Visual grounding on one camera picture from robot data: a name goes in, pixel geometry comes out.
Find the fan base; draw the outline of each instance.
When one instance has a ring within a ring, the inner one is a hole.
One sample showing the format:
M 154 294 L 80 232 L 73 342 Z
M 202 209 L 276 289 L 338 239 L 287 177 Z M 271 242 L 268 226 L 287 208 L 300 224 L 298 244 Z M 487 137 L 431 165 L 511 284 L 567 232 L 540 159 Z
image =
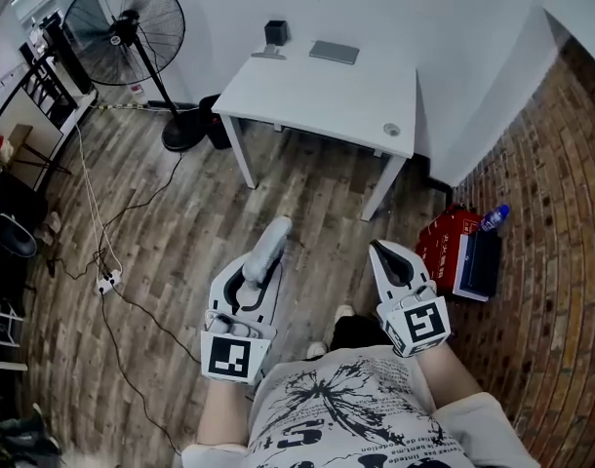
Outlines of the fan base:
M 200 126 L 198 110 L 185 111 L 178 115 L 178 124 L 172 118 L 163 129 L 161 138 L 168 151 L 184 152 L 191 149 L 204 138 L 205 132 Z

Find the gray closed laptop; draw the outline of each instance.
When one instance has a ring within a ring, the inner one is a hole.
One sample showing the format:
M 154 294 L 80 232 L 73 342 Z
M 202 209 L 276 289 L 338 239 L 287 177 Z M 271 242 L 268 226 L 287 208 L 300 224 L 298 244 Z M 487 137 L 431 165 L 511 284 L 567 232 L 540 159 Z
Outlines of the gray closed laptop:
M 353 64 L 358 57 L 359 49 L 332 42 L 317 40 L 308 53 L 312 58 L 336 60 Z

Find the brick wall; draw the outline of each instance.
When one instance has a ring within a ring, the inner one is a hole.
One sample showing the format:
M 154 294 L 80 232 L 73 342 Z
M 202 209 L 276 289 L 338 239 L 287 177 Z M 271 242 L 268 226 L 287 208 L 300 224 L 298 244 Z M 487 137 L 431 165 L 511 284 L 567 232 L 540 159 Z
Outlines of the brick wall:
M 457 303 L 453 347 L 543 467 L 595 459 L 595 61 L 575 39 L 455 189 L 509 204 L 498 293 Z

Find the power strip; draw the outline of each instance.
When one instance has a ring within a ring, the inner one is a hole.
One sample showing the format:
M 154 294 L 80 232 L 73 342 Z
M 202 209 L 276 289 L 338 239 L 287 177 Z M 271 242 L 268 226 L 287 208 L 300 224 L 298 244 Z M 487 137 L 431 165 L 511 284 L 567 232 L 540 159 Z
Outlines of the power strip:
M 96 290 L 98 293 L 105 295 L 113 290 L 114 287 L 118 286 L 122 282 L 122 272 L 118 269 L 113 269 L 110 274 L 104 274 L 98 279 L 96 284 Z

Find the fan grille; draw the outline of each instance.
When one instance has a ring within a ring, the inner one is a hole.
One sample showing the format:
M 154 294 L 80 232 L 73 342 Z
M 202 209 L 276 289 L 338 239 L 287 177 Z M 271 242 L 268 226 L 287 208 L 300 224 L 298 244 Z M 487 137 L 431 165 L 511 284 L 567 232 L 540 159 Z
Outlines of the fan grille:
M 127 11 L 139 15 L 137 37 L 157 72 L 172 62 L 182 45 L 184 16 L 178 0 L 74 0 L 63 31 L 96 83 L 130 85 L 150 77 L 135 45 L 113 39 L 114 20 Z

